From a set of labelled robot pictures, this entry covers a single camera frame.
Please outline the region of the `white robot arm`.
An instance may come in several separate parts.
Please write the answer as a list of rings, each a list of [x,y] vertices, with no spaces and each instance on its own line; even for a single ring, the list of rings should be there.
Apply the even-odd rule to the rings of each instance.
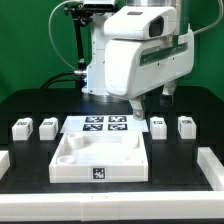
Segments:
[[[162,87],[160,104],[173,103],[176,81],[191,72],[194,34],[188,0],[84,0],[93,14],[92,60],[84,91],[102,101],[127,100],[144,118],[144,95]]]

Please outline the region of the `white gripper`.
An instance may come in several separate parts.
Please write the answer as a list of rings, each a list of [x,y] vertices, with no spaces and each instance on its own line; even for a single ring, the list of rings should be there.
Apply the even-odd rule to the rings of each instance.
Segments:
[[[125,6],[104,23],[104,34],[110,38],[105,49],[106,89],[115,97],[131,99],[135,120],[145,118],[140,95],[165,84],[160,105],[171,106],[173,80],[193,68],[193,32],[177,36],[177,25],[172,6]]]

